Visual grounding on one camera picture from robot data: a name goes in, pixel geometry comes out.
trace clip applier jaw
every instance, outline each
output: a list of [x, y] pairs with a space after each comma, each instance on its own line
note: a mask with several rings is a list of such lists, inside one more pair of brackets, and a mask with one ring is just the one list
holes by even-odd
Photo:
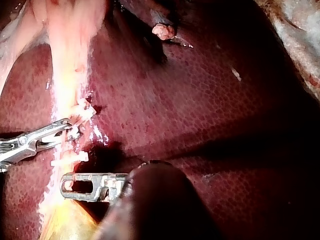
[[[127, 175], [127, 173], [67, 173], [62, 176], [60, 192], [66, 199], [106, 202], [112, 205], [120, 195]], [[82, 193], [67, 189], [67, 182], [91, 182], [92, 191]]]
[[[61, 138], [54, 139], [52, 142], [42, 142], [42, 139], [48, 136], [54, 137], [71, 128], [72, 124], [70, 123], [70, 120], [64, 118], [14, 138], [0, 139], [0, 172], [6, 172], [11, 165], [16, 164], [23, 159], [33, 157], [40, 151], [61, 144]], [[73, 140], [79, 136], [80, 134], [68, 137], [67, 140]]]

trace clip applier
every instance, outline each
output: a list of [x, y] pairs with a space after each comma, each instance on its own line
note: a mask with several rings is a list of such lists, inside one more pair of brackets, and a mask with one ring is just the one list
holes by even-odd
[[[53, 141], [43, 141], [48, 136], [59, 136], [65, 130], [70, 130], [72, 124], [68, 118], [55, 121], [47, 126], [31, 132], [25, 132], [10, 139], [0, 139], [0, 172], [8, 171], [23, 159], [33, 157], [38, 152], [53, 148], [61, 144], [61, 137], [52, 138]], [[67, 137], [67, 141], [77, 139], [80, 133]]]

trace yellow fat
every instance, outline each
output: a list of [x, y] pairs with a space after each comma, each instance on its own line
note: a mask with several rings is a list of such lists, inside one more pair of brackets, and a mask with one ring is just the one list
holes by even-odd
[[39, 240], [90, 240], [97, 222], [78, 203], [63, 200], [52, 211]]

